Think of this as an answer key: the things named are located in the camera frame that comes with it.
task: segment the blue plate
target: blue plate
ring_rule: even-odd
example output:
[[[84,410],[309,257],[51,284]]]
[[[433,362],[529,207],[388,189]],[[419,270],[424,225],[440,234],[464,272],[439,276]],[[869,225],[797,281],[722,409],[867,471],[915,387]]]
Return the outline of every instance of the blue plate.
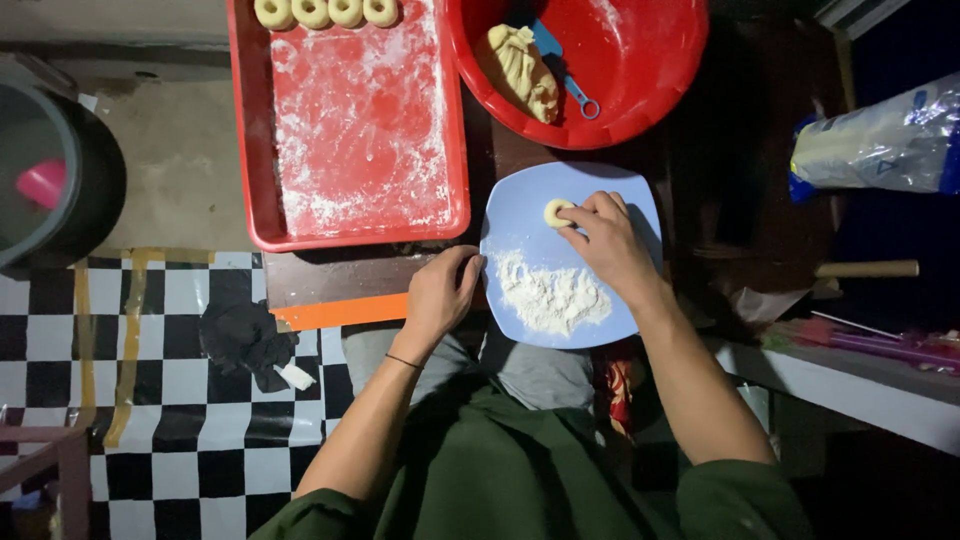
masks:
[[[636,333],[636,323],[626,304],[596,278],[566,240],[543,222],[543,209],[551,200],[566,199],[580,204],[598,190],[617,191],[623,196],[635,231],[662,272],[660,220],[645,178],[612,165],[580,161],[547,163],[514,173],[493,187],[480,240],[480,253],[488,257],[483,270],[487,301],[507,337],[552,349],[583,349]],[[581,322],[570,335],[526,328],[516,311],[503,304],[503,288],[496,276],[496,255],[513,250],[520,250],[531,270],[577,268],[587,271],[610,296],[611,314],[598,324]]]

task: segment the checkered tablecloth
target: checkered tablecloth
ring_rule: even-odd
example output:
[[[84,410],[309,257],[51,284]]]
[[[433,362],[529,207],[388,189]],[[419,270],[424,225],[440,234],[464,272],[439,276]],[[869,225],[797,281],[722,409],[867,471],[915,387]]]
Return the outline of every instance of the checkered tablecloth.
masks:
[[[78,320],[95,329],[90,472],[91,538],[246,538],[291,492],[344,411],[352,388],[340,329],[303,331],[297,366],[318,381],[261,393],[245,374],[225,377],[201,347],[211,300],[265,298],[259,254],[217,253],[209,264],[151,261],[139,319],[130,419],[104,448],[128,334],[129,259],[88,260],[90,314],[75,307],[74,270],[0,276],[0,407],[4,422],[63,426],[81,404]],[[0,446],[0,467],[36,449]],[[0,495],[10,502],[47,478]]]

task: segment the dough ball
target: dough ball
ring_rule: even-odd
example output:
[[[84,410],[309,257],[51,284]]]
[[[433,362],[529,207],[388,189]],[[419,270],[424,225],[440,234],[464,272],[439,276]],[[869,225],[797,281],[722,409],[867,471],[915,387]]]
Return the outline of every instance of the dough ball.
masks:
[[[344,28],[353,28],[363,20],[363,0],[330,0],[330,18]]]
[[[371,24],[387,28],[396,22],[396,0],[363,0],[363,16]]]
[[[311,30],[320,30],[330,23],[326,0],[293,0],[297,22]]]
[[[554,229],[562,229],[567,225],[573,225],[573,222],[569,219],[557,217],[557,212],[561,209],[572,209],[576,206],[577,205],[574,205],[566,199],[554,199],[547,203],[546,208],[543,209],[543,221]]]
[[[253,0],[253,12],[267,30],[286,30],[294,22],[290,0]]]
[[[518,109],[547,124],[557,119],[560,92],[524,26],[494,26],[474,49],[477,63],[496,91]]]

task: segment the hand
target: hand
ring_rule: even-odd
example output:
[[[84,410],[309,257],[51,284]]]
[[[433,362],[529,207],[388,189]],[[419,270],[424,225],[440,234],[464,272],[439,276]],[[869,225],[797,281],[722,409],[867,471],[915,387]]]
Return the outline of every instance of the hand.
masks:
[[[464,259],[469,260],[458,287],[457,269]],[[476,246],[455,246],[428,262],[410,281],[403,328],[436,346],[467,314],[482,263]]]
[[[572,227],[558,233],[587,262],[593,273],[608,284],[631,309],[645,302],[660,275],[646,248],[634,235],[627,205],[616,191],[597,191],[582,205],[562,209],[557,217],[575,222],[587,235]]]

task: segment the pink cup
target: pink cup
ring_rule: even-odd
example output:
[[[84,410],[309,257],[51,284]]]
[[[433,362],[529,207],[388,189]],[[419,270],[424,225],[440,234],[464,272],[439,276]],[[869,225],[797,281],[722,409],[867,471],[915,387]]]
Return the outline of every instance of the pink cup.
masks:
[[[66,184],[66,162],[47,160],[34,165],[16,179],[16,189],[24,197],[46,209],[55,209]]]

